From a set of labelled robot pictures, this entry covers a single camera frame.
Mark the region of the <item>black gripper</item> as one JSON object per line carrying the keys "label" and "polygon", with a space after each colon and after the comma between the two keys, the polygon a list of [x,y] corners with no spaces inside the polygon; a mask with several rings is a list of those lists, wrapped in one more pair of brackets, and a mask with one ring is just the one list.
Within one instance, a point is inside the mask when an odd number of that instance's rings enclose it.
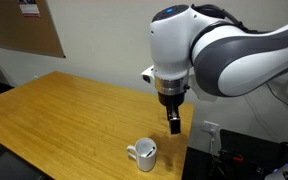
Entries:
{"label": "black gripper", "polygon": [[159,102],[166,107],[170,132],[172,134],[179,134],[181,132],[181,121],[178,118],[178,107],[184,102],[184,94],[165,95],[158,93],[158,99]]}

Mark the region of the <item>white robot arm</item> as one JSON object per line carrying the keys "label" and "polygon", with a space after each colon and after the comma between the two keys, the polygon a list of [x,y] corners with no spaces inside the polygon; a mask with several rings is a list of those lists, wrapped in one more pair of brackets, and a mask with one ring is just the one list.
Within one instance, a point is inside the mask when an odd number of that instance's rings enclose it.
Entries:
{"label": "white robot arm", "polygon": [[178,107],[193,71],[204,92],[238,97],[288,73],[288,24],[273,31],[246,28],[211,4],[175,5],[150,23],[150,68],[170,132],[181,132]]}

